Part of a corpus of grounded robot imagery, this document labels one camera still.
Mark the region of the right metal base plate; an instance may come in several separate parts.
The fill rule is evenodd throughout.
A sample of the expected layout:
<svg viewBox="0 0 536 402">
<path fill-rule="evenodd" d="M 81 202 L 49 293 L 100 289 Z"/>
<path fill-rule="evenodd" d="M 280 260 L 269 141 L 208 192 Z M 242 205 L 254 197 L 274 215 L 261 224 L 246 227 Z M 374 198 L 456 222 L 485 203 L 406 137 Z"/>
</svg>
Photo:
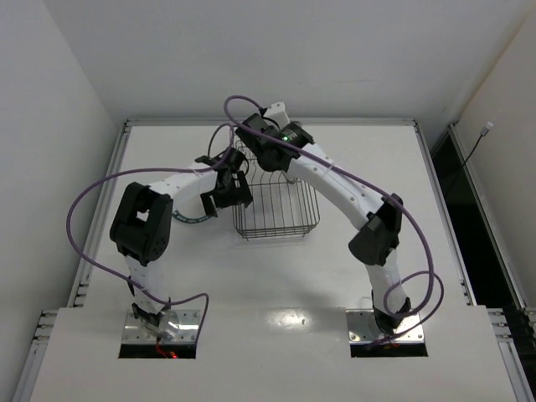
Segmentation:
<svg viewBox="0 0 536 402">
<path fill-rule="evenodd" d="M 346 318 L 348 339 L 352 346 L 368 345 L 374 341 L 389 337 L 379 329 L 372 309 L 347 310 Z M 416 314 L 404 318 L 387 343 L 425 343 L 425 334 L 420 324 L 420 315 Z"/>
</svg>

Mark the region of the wire dish rack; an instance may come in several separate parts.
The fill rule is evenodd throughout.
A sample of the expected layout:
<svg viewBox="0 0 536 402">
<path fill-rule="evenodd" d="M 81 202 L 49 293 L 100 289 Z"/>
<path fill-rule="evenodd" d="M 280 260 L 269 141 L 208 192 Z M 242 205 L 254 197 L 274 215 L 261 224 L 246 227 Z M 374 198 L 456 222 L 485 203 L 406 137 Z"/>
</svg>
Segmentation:
<svg viewBox="0 0 536 402">
<path fill-rule="evenodd" d="M 308 235 L 320 223 L 316 190 L 300 179 L 288 179 L 283 172 L 261 169 L 253 153 L 237 140 L 234 147 L 247 162 L 245 178 L 252 202 L 234 206 L 233 225 L 245 240 L 296 238 Z"/>
</svg>

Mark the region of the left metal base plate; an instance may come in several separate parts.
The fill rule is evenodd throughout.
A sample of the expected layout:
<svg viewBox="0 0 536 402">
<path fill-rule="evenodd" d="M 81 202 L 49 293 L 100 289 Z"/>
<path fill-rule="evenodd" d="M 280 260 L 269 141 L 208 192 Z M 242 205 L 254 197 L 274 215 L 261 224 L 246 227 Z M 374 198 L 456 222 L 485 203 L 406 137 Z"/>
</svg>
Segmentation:
<svg viewBox="0 0 536 402">
<path fill-rule="evenodd" d="M 121 336 L 122 344 L 193 345 L 198 336 L 200 310 L 169 310 L 164 313 L 159 327 L 149 327 L 133 312 L 126 315 Z"/>
</svg>

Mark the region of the metal base plate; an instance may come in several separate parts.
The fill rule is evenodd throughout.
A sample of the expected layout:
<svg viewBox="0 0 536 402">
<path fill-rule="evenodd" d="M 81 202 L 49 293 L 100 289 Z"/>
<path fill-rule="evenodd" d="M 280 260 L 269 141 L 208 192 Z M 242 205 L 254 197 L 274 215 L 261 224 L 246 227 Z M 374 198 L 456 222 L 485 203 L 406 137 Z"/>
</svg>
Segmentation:
<svg viewBox="0 0 536 402">
<path fill-rule="evenodd" d="M 164 313 L 159 327 L 149 327 L 133 312 L 126 315 L 121 336 L 122 344 L 193 345 L 198 336 L 200 310 L 169 310 Z"/>
<path fill-rule="evenodd" d="M 374 341 L 389 337 L 379 329 L 372 309 L 347 310 L 346 318 L 348 339 L 352 346 L 368 345 Z M 425 343 L 425 334 L 420 324 L 420 315 L 416 314 L 404 318 L 387 343 Z"/>
</svg>

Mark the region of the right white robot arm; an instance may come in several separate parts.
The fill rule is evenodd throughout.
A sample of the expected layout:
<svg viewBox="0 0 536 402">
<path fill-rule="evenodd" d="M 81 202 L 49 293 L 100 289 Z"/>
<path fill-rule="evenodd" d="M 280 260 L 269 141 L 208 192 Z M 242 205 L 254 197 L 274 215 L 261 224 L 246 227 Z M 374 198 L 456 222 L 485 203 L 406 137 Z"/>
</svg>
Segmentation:
<svg viewBox="0 0 536 402">
<path fill-rule="evenodd" d="M 386 197 L 335 172 L 332 160 L 313 137 L 295 122 L 282 129 L 254 114 L 236 135 L 267 172 L 283 172 L 311 185 L 337 207 L 357 230 L 348 249 L 368 272 L 374 318 L 381 332 L 394 334 L 402 313 L 411 308 L 401 285 L 396 248 L 402 213 Z"/>
</svg>

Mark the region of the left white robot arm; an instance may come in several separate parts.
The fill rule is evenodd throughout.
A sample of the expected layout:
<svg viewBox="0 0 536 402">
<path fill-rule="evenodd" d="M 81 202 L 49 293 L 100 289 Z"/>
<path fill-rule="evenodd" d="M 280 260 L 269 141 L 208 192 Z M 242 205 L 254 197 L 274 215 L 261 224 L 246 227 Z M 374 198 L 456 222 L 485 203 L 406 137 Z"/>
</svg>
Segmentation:
<svg viewBox="0 0 536 402">
<path fill-rule="evenodd" d="M 219 209 L 248 206 L 253 198 L 244 164 L 244 153 L 231 147 L 216 157 L 198 157 L 185 173 L 126 186 L 110 238 L 128 266 L 133 316 L 156 338 L 171 339 L 179 330 L 179 316 L 172 310 L 158 262 L 170 242 L 173 212 L 194 198 L 201 200 L 208 216 Z"/>
</svg>

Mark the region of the green rimmed lettered plate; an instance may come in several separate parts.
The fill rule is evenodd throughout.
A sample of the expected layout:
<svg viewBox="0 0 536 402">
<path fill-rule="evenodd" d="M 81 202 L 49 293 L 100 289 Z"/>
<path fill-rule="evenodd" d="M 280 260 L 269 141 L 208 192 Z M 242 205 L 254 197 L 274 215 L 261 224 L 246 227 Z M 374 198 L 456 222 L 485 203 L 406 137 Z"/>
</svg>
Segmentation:
<svg viewBox="0 0 536 402">
<path fill-rule="evenodd" d="M 172 217 L 176 219 L 178 222 L 183 223 L 183 224 L 201 224 L 211 219 L 211 216 L 209 215 L 195 217 L 195 218 L 188 217 L 184 214 L 181 214 L 178 210 L 173 211 Z"/>
</svg>

